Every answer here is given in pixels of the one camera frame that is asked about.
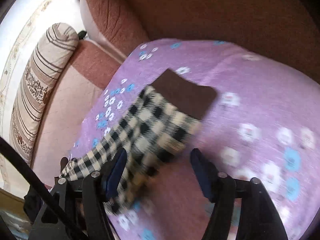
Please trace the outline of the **black cream checkered jacket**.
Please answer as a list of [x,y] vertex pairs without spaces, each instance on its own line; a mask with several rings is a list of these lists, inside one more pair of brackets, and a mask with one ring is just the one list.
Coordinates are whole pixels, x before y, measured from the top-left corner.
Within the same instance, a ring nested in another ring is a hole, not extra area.
[[112,193],[104,196],[103,205],[108,214],[125,212],[159,167],[185,149],[216,96],[214,88],[199,86],[167,69],[141,90],[96,146],[69,161],[60,177],[68,181],[85,178],[100,171],[123,148],[127,152],[124,170],[104,187],[103,193]]

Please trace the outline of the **purple floral bed sheet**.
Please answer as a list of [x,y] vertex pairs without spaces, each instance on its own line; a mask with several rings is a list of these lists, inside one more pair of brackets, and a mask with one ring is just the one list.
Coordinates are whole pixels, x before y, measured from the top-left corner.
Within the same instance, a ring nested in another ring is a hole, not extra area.
[[223,41],[140,44],[82,122],[71,157],[80,158],[118,122],[138,93],[166,69],[217,98],[189,146],[148,181],[125,214],[111,216],[121,239],[201,239],[213,204],[191,167],[194,148],[233,178],[258,177],[289,239],[319,210],[319,85],[303,73]]

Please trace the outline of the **striped beige bolster pillow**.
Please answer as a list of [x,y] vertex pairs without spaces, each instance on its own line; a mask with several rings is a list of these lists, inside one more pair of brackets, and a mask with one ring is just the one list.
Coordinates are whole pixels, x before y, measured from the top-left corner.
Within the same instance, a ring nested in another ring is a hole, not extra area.
[[10,120],[10,145],[28,164],[51,93],[79,42],[76,31],[55,23],[40,38],[22,75]]

